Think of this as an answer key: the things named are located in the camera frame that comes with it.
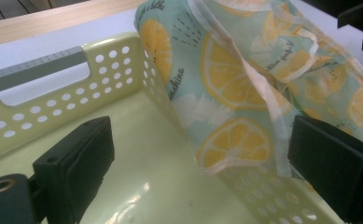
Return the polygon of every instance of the wooden table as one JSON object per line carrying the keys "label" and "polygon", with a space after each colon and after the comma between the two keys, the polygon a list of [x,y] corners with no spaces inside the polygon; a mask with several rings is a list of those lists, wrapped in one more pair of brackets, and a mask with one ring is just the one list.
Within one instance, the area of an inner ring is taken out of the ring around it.
{"label": "wooden table", "polygon": [[0,21],[0,44],[136,8],[145,0],[91,0]]}

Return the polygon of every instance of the plastic basket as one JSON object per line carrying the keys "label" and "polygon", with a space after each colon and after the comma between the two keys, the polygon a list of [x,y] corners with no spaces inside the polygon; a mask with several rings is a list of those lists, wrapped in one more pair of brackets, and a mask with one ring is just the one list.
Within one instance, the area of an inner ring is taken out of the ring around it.
{"label": "plastic basket", "polygon": [[110,116],[116,158],[82,223],[342,223],[271,164],[202,175],[137,34],[82,48],[87,78],[21,105],[0,100],[0,176],[32,175],[76,126]]}

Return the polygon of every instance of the yellow plastic basket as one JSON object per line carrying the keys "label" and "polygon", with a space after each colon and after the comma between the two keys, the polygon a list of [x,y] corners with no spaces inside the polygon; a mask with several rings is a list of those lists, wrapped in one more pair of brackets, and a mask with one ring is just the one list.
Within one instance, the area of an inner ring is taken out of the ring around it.
{"label": "yellow plastic basket", "polygon": [[87,78],[21,105],[0,100],[0,176],[32,175],[79,124],[110,116],[116,158],[82,223],[343,223],[271,164],[204,176],[137,34],[82,48]]}

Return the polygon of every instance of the perforated basket wall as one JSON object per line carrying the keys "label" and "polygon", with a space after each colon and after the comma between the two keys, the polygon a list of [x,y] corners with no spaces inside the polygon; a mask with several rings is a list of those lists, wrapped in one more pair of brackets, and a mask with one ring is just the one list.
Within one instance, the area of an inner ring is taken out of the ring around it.
{"label": "perforated basket wall", "polygon": [[174,115],[137,34],[112,36],[82,48],[88,78],[17,106],[0,100],[0,155],[134,91],[145,91],[166,115]]}

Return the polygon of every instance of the basket handle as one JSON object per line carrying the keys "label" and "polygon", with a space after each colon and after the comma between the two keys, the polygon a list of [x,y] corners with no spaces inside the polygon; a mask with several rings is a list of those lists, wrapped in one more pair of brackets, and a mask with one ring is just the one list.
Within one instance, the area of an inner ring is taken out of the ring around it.
{"label": "basket handle", "polygon": [[0,91],[48,76],[87,61],[81,46],[0,70]]}

